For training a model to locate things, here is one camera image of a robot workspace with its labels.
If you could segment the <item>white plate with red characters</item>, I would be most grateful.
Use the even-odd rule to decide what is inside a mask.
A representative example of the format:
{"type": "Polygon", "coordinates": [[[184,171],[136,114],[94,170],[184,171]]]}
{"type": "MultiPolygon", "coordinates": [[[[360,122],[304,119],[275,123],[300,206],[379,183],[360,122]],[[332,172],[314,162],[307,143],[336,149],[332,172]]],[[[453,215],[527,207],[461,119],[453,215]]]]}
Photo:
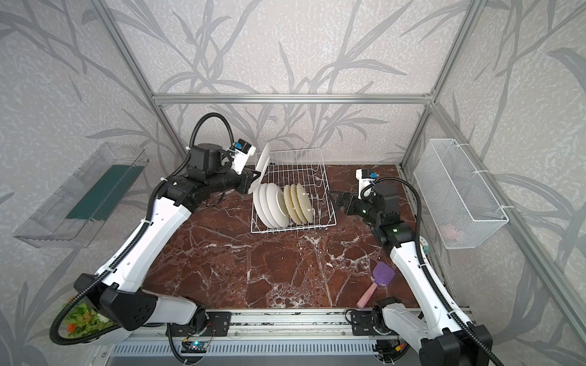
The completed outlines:
{"type": "MultiPolygon", "coordinates": [[[[268,166],[269,166],[269,162],[270,162],[270,153],[271,153],[270,144],[269,144],[269,143],[267,143],[267,144],[264,146],[264,149],[263,149],[263,150],[262,150],[262,152],[261,152],[261,155],[260,155],[260,157],[259,157],[259,160],[258,160],[258,162],[257,162],[257,164],[256,164],[256,168],[255,168],[255,170],[258,170],[258,171],[262,172],[262,175],[261,175],[262,179],[263,179],[263,177],[264,177],[264,175],[265,175],[265,173],[266,173],[266,170],[267,170],[267,168],[268,168],[268,166]]],[[[254,190],[255,190],[255,189],[258,187],[258,186],[256,186],[256,187],[251,187],[251,186],[250,186],[250,188],[249,188],[249,190],[248,190],[248,193],[249,193],[249,194],[252,194],[252,193],[254,192],[254,190]]]]}

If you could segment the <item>white plate with orange sunburst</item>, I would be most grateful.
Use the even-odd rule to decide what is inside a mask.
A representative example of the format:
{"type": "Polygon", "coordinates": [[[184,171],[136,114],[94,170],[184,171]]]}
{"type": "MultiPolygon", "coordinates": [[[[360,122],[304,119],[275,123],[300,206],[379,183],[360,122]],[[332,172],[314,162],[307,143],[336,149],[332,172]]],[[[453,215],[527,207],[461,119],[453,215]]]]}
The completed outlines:
{"type": "Polygon", "coordinates": [[[253,206],[255,207],[256,210],[256,214],[258,216],[258,218],[262,221],[262,223],[268,228],[268,229],[272,229],[273,226],[271,225],[271,223],[269,222],[269,220],[266,218],[263,210],[262,210],[262,205],[261,205],[261,201],[260,201],[260,186],[258,186],[254,192],[253,192],[253,206]]]}

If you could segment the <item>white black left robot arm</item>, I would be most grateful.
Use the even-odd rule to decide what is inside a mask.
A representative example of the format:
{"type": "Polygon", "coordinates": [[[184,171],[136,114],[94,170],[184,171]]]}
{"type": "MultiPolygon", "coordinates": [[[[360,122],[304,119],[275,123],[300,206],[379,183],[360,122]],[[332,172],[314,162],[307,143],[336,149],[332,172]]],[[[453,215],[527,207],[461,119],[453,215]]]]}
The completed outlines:
{"type": "Polygon", "coordinates": [[[187,326],[200,333],[208,326],[204,306],[182,297],[154,294],[143,289],[143,282],[154,260],[165,245],[202,203],[214,193],[235,190],[250,192],[260,173],[247,166],[256,149],[244,140],[235,140],[227,118],[218,112],[205,114],[195,125],[183,163],[162,178],[147,203],[146,216],[132,236],[95,274],[81,274],[75,283],[76,297],[58,313],[50,330],[50,340],[59,346],[90,343],[123,328],[133,331],[152,323],[187,326]],[[196,144],[203,124],[219,119],[227,129],[230,147],[196,144]],[[114,324],[79,338],[60,335],[62,322],[82,300],[88,300],[98,314],[114,324]]]}

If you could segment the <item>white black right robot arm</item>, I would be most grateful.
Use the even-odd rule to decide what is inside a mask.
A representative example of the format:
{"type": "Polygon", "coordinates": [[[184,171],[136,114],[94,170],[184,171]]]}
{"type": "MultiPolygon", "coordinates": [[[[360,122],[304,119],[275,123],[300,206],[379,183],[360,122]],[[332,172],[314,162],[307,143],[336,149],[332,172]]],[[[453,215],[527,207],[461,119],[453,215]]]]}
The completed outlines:
{"type": "Polygon", "coordinates": [[[492,351],[488,329],[476,325],[456,304],[439,280],[421,245],[421,225],[401,219],[396,184],[401,180],[361,178],[357,193],[331,191],[337,210],[363,219],[404,276],[422,317],[394,299],[378,301],[372,309],[374,329],[396,333],[419,355],[422,365],[500,365],[492,351]]]}

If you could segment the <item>white wire dish rack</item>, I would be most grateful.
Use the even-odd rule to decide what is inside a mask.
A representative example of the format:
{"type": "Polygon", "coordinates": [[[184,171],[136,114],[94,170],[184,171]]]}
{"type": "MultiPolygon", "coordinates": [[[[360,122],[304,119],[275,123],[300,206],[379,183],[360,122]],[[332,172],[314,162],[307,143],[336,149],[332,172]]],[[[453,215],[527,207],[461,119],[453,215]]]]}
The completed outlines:
{"type": "Polygon", "coordinates": [[[321,149],[274,150],[267,144],[256,156],[256,171],[262,176],[250,189],[251,233],[337,225],[321,149]]]}

